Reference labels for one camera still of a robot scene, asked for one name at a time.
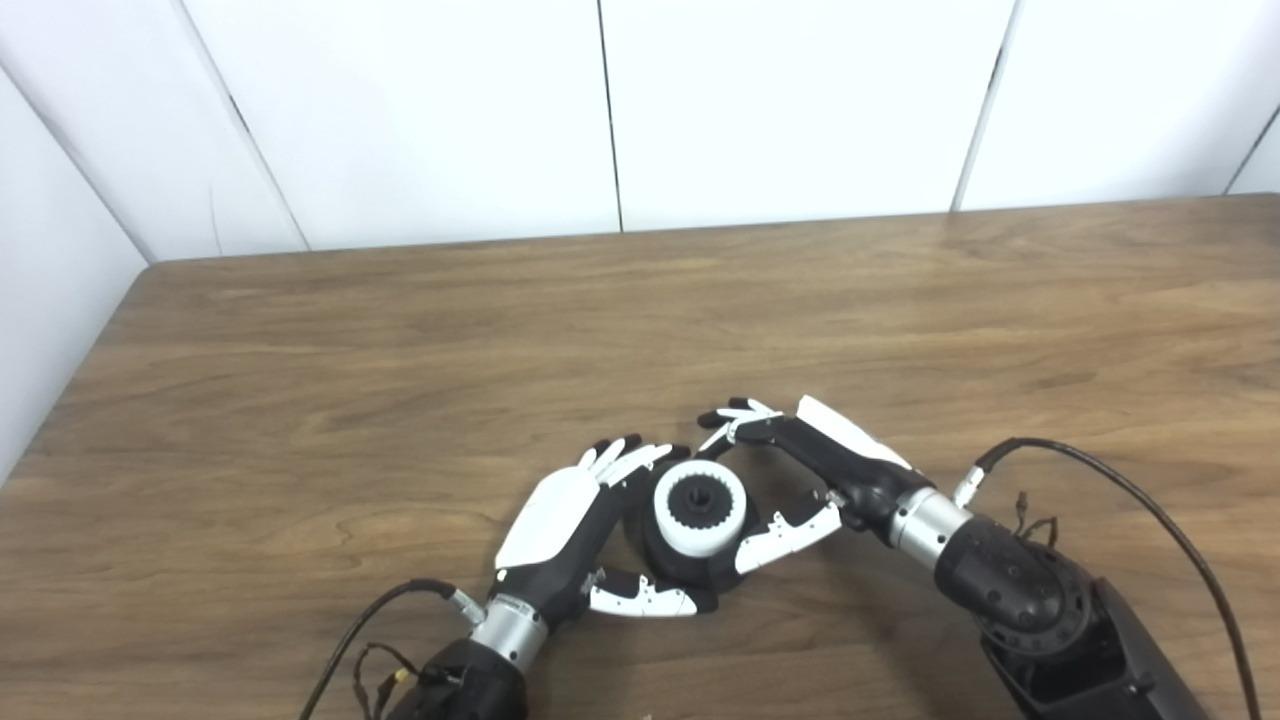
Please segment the black and white left hand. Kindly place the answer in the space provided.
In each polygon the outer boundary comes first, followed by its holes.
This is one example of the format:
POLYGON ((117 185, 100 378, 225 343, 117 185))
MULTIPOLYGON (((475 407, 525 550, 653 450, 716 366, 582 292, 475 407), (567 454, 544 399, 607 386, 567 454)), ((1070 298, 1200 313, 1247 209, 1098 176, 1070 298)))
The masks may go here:
POLYGON ((682 445, 637 434, 602 439, 538 482, 495 555, 489 593, 526 605, 548 632, 589 611, 626 618, 714 612, 709 591, 611 568, 600 556, 649 488, 654 471, 689 457, 682 445))

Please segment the black and white right hand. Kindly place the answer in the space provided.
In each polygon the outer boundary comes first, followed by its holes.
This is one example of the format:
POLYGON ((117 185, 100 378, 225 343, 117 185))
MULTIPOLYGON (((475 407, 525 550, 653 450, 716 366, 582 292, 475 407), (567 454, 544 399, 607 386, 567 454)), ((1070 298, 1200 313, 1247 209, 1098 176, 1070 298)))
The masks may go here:
POLYGON ((760 520, 736 547, 716 553, 710 573, 717 585, 731 587, 842 528, 872 530, 886 541, 901 505, 932 488, 900 454, 810 395, 797 401, 791 415, 754 398, 733 397, 727 406, 701 414, 698 425, 710 432, 695 452, 698 459, 716 461, 737 446, 768 446, 826 486, 760 520))

